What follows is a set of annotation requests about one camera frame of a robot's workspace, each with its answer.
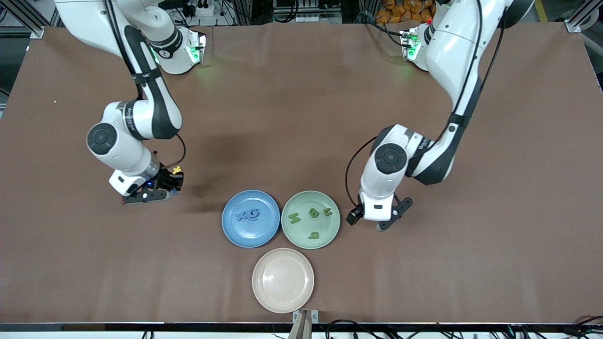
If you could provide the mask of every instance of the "white plate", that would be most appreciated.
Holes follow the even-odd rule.
[[[296,311],[310,299],[314,271],[303,254],[292,249],[275,249],[260,258],[253,269],[253,294],[267,310]]]

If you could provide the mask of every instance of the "round black joint cover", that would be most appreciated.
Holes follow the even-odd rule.
[[[406,165],[406,152],[399,145],[383,144],[375,151],[375,164],[383,174],[396,173]]]
[[[95,125],[88,132],[88,147],[100,156],[107,154],[115,145],[115,141],[117,141],[115,127],[105,122]]]

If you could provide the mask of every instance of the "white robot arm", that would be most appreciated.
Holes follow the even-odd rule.
[[[146,96],[107,105],[101,122],[87,136],[90,152],[115,170],[109,183],[124,196],[124,203],[167,199],[183,181],[182,173],[168,172],[141,141],[171,139],[182,127],[180,110],[156,59],[168,73],[186,72],[200,62],[204,36],[175,27],[163,10],[147,7],[157,2],[118,0],[118,10],[112,0],[55,0],[69,32],[90,46],[123,57]]]
[[[531,5],[516,1],[524,10],[523,16]],[[379,221],[379,230],[387,230],[412,205],[410,198],[400,201],[395,195],[404,176],[433,185],[450,174],[456,149],[481,92],[479,60],[512,3],[513,0],[440,2],[431,24],[421,24],[402,37],[405,57],[429,71],[444,88],[450,96],[452,112],[436,141],[402,125],[389,126],[379,133],[362,173],[359,205],[347,219],[350,224],[364,217]]]

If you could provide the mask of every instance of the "blue plate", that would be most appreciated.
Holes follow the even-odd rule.
[[[248,249],[270,241],[279,224],[279,205],[270,195],[255,189],[236,194],[222,212],[222,230],[226,237]]]

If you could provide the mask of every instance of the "green plate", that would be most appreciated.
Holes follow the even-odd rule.
[[[304,191],[294,195],[280,217],[283,231],[293,244],[315,250],[330,243],[339,231],[339,209],[328,195]]]

